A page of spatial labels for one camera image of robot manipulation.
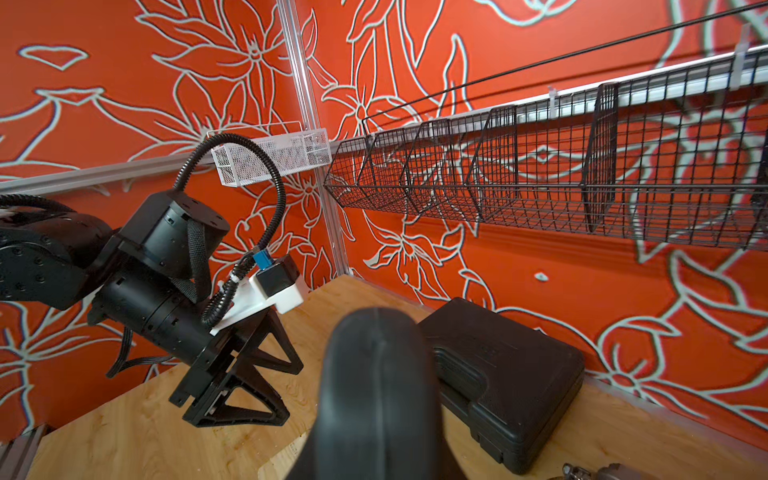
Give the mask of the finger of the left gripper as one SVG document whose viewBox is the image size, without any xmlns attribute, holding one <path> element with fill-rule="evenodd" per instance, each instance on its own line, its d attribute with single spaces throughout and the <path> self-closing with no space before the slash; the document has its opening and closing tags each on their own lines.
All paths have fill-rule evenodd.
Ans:
<svg viewBox="0 0 768 480">
<path fill-rule="evenodd" d="M 239 355 L 255 366 L 298 375 L 303 363 L 277 314 L 270 308 L 247 317 L 237 324 L 238 337 L 244 342 Z"/>
<path fill-rule="evenodd" d="M 281 396 L 249 359 L 211 371 L 192 369 L 181 384 L 183 420 L 198 428 L 239 425 L 282 426 L 290 417 Z"/>
</svg>

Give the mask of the orange black claw hammer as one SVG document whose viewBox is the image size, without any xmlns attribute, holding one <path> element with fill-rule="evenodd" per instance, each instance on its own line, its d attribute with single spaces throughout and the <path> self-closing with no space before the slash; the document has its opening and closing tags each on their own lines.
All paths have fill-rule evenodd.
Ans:
<svg viewBox="0 0 768 480">
<path fill-rule="evenodd" d="M 414 320 L 345 316 L 323 359 L 317 417 L 290 479 L 463 479 L 446 441 L 434 360 Z"/>
</svg>

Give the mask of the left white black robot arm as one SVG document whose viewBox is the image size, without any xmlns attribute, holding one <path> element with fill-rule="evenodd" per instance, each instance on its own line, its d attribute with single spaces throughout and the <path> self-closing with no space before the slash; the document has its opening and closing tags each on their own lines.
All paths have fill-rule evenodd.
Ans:
<svg viewBox="0 0 768 480">
<path fill-rule="evenodd" d="M 209 261 L 228 222 L 186 193 L 200 160 L 217 148 L 225 150 L 229 166 L 260 161 L 276 190 L 274 214 L 258 243 L 220 287 L 213 284 Z M 274 258 L 268 250 L 286 205 L 272 158 L 232 133 L 204 140 L 173 186 L 150 195 L 118 229 L 42 196 L 5 194 L 1 297 L 59 310 L 90 298 L 90 324 L 112 320 L 124 329 L 112 374 L 138 365 L 130 354 L 134 336 L 159 347 L 164 359 L 188 366 L 170 400 L 193 426 L 280 426 L 289 411 L 262 370 L 302 370 L 279 317 L 306 295 L 294 260 Z"/>
</svg>

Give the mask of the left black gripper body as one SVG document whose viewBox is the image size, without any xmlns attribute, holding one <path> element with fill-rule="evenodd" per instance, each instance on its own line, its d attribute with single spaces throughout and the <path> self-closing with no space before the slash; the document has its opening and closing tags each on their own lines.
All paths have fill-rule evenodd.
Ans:
<svg viewBox="0 0 768 480">
<path fill-rule="evenodd" d="M 203 404 L 203 394 L 212 390 L 215 396 L 209 408 L 230 404 L 251 408 L 258 397 L 248 386 L 227 386 L 224 377 L 237 363 L 244 342 L 238 337 L 237 325 L 217 334 L 208 347 L 191 364 L 178 386 L 170 394 L 169 401 L 177 408 L 191 401 L 190 408 Z"/>
</svg>

